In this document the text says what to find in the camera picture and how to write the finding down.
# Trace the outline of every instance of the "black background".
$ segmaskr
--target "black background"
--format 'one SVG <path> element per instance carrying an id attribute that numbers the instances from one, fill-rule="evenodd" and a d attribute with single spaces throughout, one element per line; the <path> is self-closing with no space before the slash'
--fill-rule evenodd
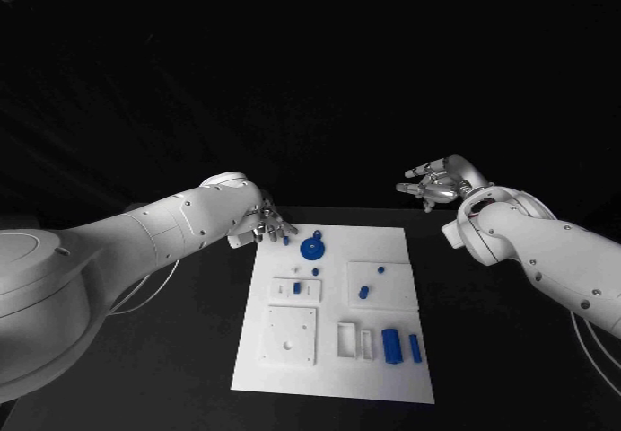
<path id="1" fill-rule="evenodd" d="M 240 12 L 0 4 L 3 214 L 73 227 L 231 170 L 277 205 L 421 207 L 403 173 L 460 154 L 621 241 L 617 7 Z"/>

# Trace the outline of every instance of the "table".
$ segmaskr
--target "table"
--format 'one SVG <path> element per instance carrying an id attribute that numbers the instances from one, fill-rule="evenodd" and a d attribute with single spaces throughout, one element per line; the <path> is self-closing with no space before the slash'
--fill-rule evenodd
<path id="1" fill-rule="evenodd" d="M 619 399 L 570 314 L 516 262 L 485 267 L 440 230 L 454 212 L 283 207 L 302 224 L 404 227 L 437 405 L 231 391 L 256 246 L 179 264 L 137 312 L 110 317 L 78 364 L 19 400 L 3 431 L 620 429 Z M 152 276 L 143 297 L 168 269 Z"/>

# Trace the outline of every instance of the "small blue part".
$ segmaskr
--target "small blue part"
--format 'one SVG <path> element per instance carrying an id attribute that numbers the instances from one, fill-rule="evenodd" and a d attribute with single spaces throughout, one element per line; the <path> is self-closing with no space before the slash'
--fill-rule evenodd
<path id="1" fill-rule="evenodd" d="M 323 256 L 326 247 L 322 242 L 322 232 L 315 231 L 313 237 L 307 238 L 300 245 L 300 253 L 306 260 L 318 260 Z"/>
<path id="2" fill-rule="evenodd" d="M 382 330 L 382 340 L 385 341 L 387 363 L 401 364 L 404 356 L 401 354 L 400 331 L 392 328 Z"/>
<path id="3" fill-rule="evenodd" d="M 361 299 L 367 299 L 368 295 L 369 295 L 369 286 L 364 286 L 359 293 Z"/>
<path id="4" fill-rule="evenodd" d="M 413 346 L 414 362 L 417 364 L 421 364 L 421 362 L 424 362 L 424 359 L 421 358 L 421 348 L 418 347 L 418 338 L 414 334 L 411 334 L 411 346 Z"/>

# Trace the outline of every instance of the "blue disc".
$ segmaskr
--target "blue disc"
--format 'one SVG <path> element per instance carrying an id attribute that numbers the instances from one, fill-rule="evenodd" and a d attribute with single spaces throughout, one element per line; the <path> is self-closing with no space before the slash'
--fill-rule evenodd
<path id="1" fill-rule="evenodd" d="M 323 242 L 318 238 L 307 238 L 300 245 L 300 252 L 307 260 L 318 260 L 325 251 Z"/>

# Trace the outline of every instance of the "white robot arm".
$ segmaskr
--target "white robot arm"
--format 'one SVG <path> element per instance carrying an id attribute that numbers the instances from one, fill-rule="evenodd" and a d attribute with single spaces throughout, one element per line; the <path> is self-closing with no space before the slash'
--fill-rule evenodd
<path id="1" fill-rule="evenodd" d="M 88 348 L 127 287 L 224 236 L 299 233 L 240 172 L 63 231 L 0 231 L 0 403 L 44 387 Z"/>
<path id="2" fill-rule="evenodd" d="M 552 211 L 524 191 L 499 187 L 460 155 L 405 173 L 424 175 L 398 191 L 436 203 L 463 198 L 457 220 L 443 227 L 453 248 L 466 246 L 485 265 L 514 259 L 557 302 L 621 338 L 621 245 Z"/>

